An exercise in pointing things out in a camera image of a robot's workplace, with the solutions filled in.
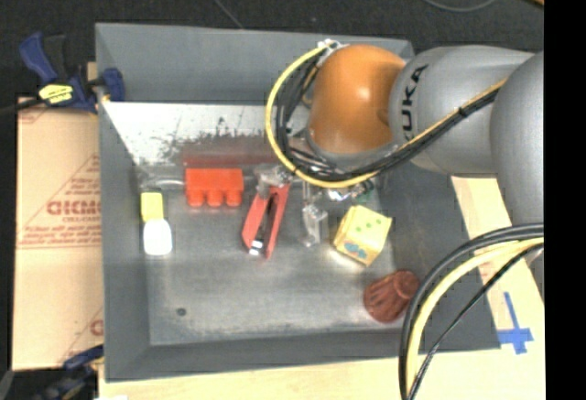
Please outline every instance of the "cardboard box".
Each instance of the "cardboard box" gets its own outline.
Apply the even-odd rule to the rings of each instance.
[[[97,116],[39,106],[17,125],[15,371],[103,342]]]

